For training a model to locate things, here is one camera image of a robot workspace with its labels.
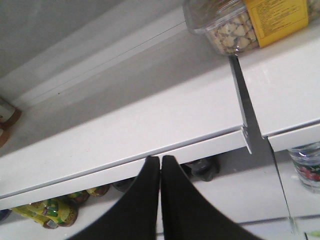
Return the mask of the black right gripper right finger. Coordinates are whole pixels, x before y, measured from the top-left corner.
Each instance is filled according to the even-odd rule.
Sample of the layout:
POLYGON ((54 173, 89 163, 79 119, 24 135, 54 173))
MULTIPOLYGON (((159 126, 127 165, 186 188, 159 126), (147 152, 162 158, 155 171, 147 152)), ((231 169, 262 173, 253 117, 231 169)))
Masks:
POLYGON ((259 239, 205 199, 173 155, 162 158, 161 210, 166 240, 259 239))

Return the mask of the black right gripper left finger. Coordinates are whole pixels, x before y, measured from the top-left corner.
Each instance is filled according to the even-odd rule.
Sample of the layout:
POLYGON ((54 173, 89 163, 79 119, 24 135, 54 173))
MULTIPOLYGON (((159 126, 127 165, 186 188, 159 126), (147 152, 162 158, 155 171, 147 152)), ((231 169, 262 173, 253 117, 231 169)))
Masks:
POLYGON ((148 156, 127 192, 98 220, 71 240, 155 240, 160 159, 148 156))

